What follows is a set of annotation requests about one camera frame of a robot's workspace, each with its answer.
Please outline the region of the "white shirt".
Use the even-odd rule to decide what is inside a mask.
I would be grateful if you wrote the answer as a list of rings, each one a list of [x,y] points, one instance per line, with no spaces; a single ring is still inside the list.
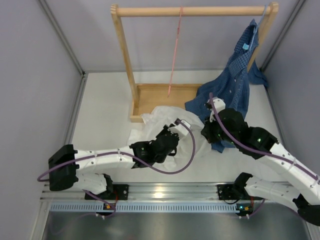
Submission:
[[[185,109],[174,106],[157,106],[151,113],[141,115],[144,127],[141,129],[132,129],[127,140],[131,145],[140,141],[150,141],[156,138],[165,125],[174,123],[176,119],[185,120],[190,124],[190,130],[195,139],[194,160],[206,156],[212,147],[201,135],[204,128],[202,121],[194,113]],[[190,160],[193,151],[193,142],[191,136],[186,137],[178,142],[177,153],[175,156],[167,156],[163,163],[155,163],[153,166],[166,172],[174,172],[183,168]]]

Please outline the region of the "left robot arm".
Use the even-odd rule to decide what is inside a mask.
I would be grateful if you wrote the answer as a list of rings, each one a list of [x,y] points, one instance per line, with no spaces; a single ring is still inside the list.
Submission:
[[[114,190],[109,169],[139,169],[163,163],[176,154],[179,140],[179,135],[165,125],[153,140],[110,151],[76,150],[66,144],[48,160],[49,189],[60,192],[75,188],[109,199]]]

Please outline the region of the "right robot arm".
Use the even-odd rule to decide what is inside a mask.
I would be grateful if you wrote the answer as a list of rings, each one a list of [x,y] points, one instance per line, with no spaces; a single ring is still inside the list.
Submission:
[[[306,222],[320,224],[320,177],[290,154],[278,139],[261,127],[248,126],[232,108],[210,110],[201,134],[209,143],[225,141],[284,178],[288,184],[260,179],[242,172],[232,185],[240,200],[272,200],[295,211]]]

